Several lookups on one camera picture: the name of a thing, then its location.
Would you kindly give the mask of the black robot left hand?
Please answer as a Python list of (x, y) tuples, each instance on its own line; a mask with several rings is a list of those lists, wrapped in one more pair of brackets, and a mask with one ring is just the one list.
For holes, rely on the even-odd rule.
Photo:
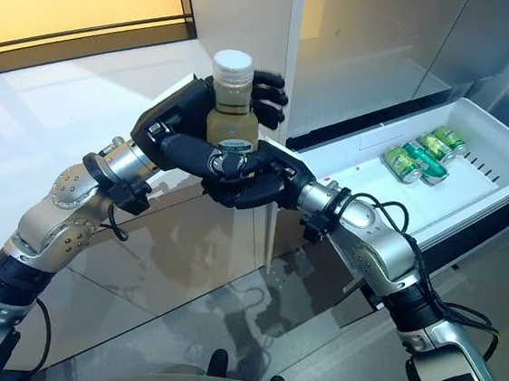
[[(277, 129), (289, 99), (285, 79), (269, 71), (254, 72), (250, 106), (255, 125)], [(199, 177), (221, 175), (209, 166), (214, 145), (207, 142), (207, 115), (216, 105), (214, 77), (195, 77), (182, 89), (142, 112), (131, 138), (161, 170), (181, 169)]]

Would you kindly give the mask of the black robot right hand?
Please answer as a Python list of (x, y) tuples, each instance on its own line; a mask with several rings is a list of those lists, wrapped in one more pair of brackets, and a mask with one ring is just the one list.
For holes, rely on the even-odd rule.
[(316, 181), (304, 162), (265, 140), (247, 162), (253, 167), (250, 176), (202, 179), (205, 194), (227, 208), (249, 209), (276, 203), (295, 210), (303, 189)]

